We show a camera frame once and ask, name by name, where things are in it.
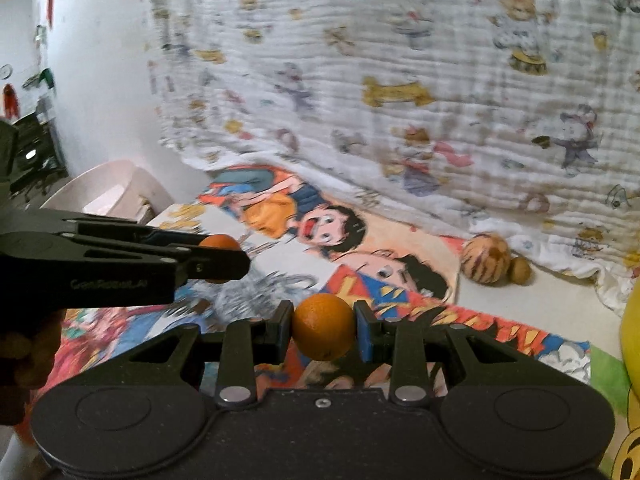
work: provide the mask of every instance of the screw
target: screw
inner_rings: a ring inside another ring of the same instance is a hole
[[[427,396],[427,392],[420,386],[414,384],[408,384],[407,386],[400,386],[396,390],[396,397],[402,402],[418,402],[423,400]]]
[[[328,408],[330,405],[331,401],[329,399],[316,400],[316,408]]]
[[[227,386],[220,390],[220,399],[233,404],[247,402],[251,398],[251,391],[244,386]]]

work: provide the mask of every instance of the metal rivet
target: metal rivet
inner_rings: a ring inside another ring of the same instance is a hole
[[[244,386],[227,386],[220,390],[220,399],[225,402],[232,402],[233,404],[239,404],[240,402],[246,402],[251,398],[251,391]]]
[[[408,384],[407,386],[400,386],[396,390],[396,397],[403,402],[417,402],[423,400],[427,396],[427,392],[420,386],[414,384]]]

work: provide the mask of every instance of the white wall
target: white wall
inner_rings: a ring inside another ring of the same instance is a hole
[[[159,121],[149,88],[140,0],[54,0],[43,62],[56,81],[54,111],[72,174],[118,158],[149,170],[178,202],[209,182],[158,145]],[[47,0],[33,0],[46,22]]]
[[[33,112],[39,96],[37,90],[22,89],[22,83],[38,71],[31,9],[31,0],[0,0],[0,66],[14,68],[9,79],[0,80],[0,115],[4,115],[1,95],[7,83],[15,88],[22,114]]]

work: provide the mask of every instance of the striped ball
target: striped ball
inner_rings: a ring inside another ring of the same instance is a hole
[[[495,233],[476,235],[462,249],[462,272],[478,283],[495,283],[509,270],[511,251]]]

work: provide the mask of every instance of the round pad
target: round pad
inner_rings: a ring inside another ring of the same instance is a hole
[[[588,386],[459,385],[445,397],[440,417],[476,460],[535,475],[595,463],[614,427],[609,404]]]
[[[82,399],[76,414],[90,428],[117,431],[139,424],[150,411],[151,401],[143,392],[106,388]]]
[[[194,441],[206,420],[202,396],[187,385],[62,384],[36,403],[31,428],[59,468],[119,476],[170,460]]]
[[[505,392],[495,400],[495,413],[518,430],[548,431],[564,424],[570,412],[564,399],[556,394],[519,388]]]

